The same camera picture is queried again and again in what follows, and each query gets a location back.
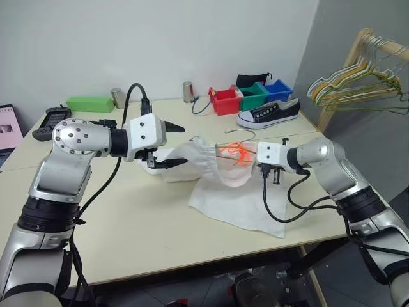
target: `wooden rack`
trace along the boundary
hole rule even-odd
[[[344,67],[347,67],[347,66],[350,66],[356,63],[359,57],[360,45],[364,42],[364,39],[366,39],[368,35],[374,35],[374,34],[375,34],[374,31],[369,28],[364,28],[359,31],[358,36],[352,45],[350,53],[348,57],[346,58]],[[388,42],[385,45],[382,45],[379,47],[380,50],[385,51],[386,53],[389,53],[389,54],[396,54],[397,51],[402,50],[402,48],[403,46],[400,43],[395,43],[395,42]],[[409,62],[409,49],[406,49],[403,52],[399,52],[399,54],[396,54],[396,56],[401,58],[404,61]],[[325,129],[327,129],[328,124],[330,123],[330,120],[333,117],[334,113],[335,112],[332,112],[332,111],[326,111],[325,109],[321,111],[320,117],[318,119],[318,129],[321,132],[324,132]]]

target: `white wall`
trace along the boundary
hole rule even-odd
[[[24,128],[74,95],[140,82],[150,98],[267,70],[293,86],[318,0],[1,0],[0,104]]]

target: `green box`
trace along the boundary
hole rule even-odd
[[[110,97],[71,97],[66,101],[71,111],[111,112],[114,102]]]
[[[240,110],[242,111],[255,109],[263,105],[270,94],[260,82],[255,82],[249,88],[239,88],[239,90],[243,94],[243,99],[240,103]]]

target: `table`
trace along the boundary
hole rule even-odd
[[[313,132],[288,137],[291,144],[300,145],[319,136],[322,134]],[[282,137],[266,141],[281,143]],[[106,181],[114,163],[109,158],[93,160],[84,200]],[[0,250],[27,199],[35,171],[36,167],[28,167],[0,174]],[[289,184],[299,178],[296,174],[284,177]],[[344,236],[343,220],[329,209],[309,212],[288,224],[285,239],[210,219],[187,206],[195,183],[165,183],[145,173],[136,162],[123,163],[111,185],[83,215],[87,224],[75,231],[88,282],[118,281]],[[294,190],[293,199],[305,205],[324,195],[311,175]],[[288,206],[288,217],[297,212]]]
[[[208,97],[201,97],[197,102],[197,109],[201,109],[208,102]],[[185,133],[167,134],[167,144],[165,147],[174,148],[175,146],[186,142],[196,135],[202,135],[216,143],[228,143],[240,141],[251,137],[248,132],[238,131],[225,134],[225,131],[240,129],[236,124],[236,115],[217,116],[213,108],[209,107],[200,115],[193,115],[191,112],[192,104],[186,104],[183,99],[174,100],[156,100],[152,102],[153,112],[163,120],[181,125],[186,128]],[[140,103],[131,103],[128,109],[128,119],[138,117]],[[92,113],[92,112],[73,112],[72,117],[99,120],[102,118],[114,119],[120,127],[122,121],[122,109],[114,109],[110,113]],[[28,168],[38,166],[42,159],[48,155],[52,148],[52,142],[39,142],[31,135],[36,130],[43,117],[38,120],[34,127],[27,133],[23,142],[17,147],[13,154],[0,168],[0,171],[9,171],[12,169]],[[267,129],[254,130],[256,137],[254,139],[274,138],[277,136],[290,136],[316,132],[312,125],[303,114],[300,113],[297,119],[275,125]]]

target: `white shoe sole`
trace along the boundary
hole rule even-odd
[[[250,129],[262,129],[262,128],[267,128],[269,126],[275,125],[276,123],[285,122],[286,120],[294,120],[297,117],[298,117],[298,114],[294,116],[290,116],[290,117],[280,118],[279,120],[272,120],[271,122],[253,123],[253,122],[248,122],[247,120],[243,120],[239,116],[237,116],[236,122],[242,127],[246,127]]]

